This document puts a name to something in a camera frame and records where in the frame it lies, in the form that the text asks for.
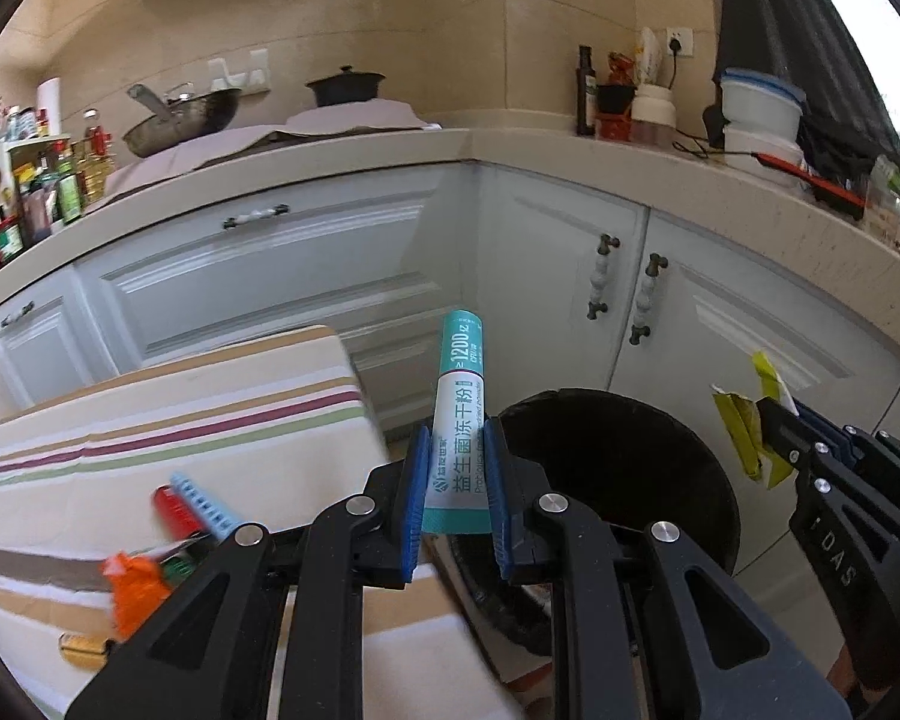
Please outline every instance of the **striped tablecloth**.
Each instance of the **striped tablecloth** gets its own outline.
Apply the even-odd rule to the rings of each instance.
[[[62,717],[93,674],[64,661],[59,637],[112,637],[100,561],[170,541],[151,493],[173,471],[279,531],[362,490],[385,462],[326,327],[137,371],[0,423],[1,658]],[[283,656],[281,645],[276,685]],[[403,592],[367,589],[364,695],[367,720],[520,716],[429,565]]]

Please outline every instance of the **countertop edge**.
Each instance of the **countertop edge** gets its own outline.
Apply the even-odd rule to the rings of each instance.
[[[167,218],[276,186],[467,160],[606,191],[697,225],[805,279],[900,345],[900,256],[851,224],[726,167],[530,129],[361,135],[197,170],[117,201],[26,252],[0,273],[0,305],[43,276]],[[694,180],[687,179],[689,170]]]

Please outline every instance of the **silver screw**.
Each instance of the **silver screw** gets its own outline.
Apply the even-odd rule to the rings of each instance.
[[[368,495],[355,495],[346,502],[346,510],[354,517],[370,514],[376,507],[376,502]]]
[[[567,511],[570,502],[560,493],[546,493],[540,496],[540,509],[550,514],[562,514]]]
[[[672,544],[680,538],[680,528],[677,528],[673,522],[655,522],[650,525],[650,532],[657,541],[663,541],[665,544]]]
[[[264,529],[259,525],[241,525],[233,538],[242,547],[252,547],[264,541]]]

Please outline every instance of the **pot lid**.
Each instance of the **pot lid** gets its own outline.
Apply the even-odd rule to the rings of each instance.
[[[382,81],[386,78],[386,76],[381,76],[379,73],[354,73],[353,65],[343,65],[340,70],[341,71],[336,74],[336,76],[327,76],[325,79],[311,81],[307,84],[307,88],[313,89],[314,86],[327,83],[327,81],[335,81],[337,79],[376,79],[377,81]]]

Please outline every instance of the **red bottle cap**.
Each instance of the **red bottle cap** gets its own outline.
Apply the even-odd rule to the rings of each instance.
[[[183,499],[164,485],[154,493],[154,509],[167,526],[170,534],[182,541],[191,536],[202,536],[204,529],[197,517],[187,508]]]

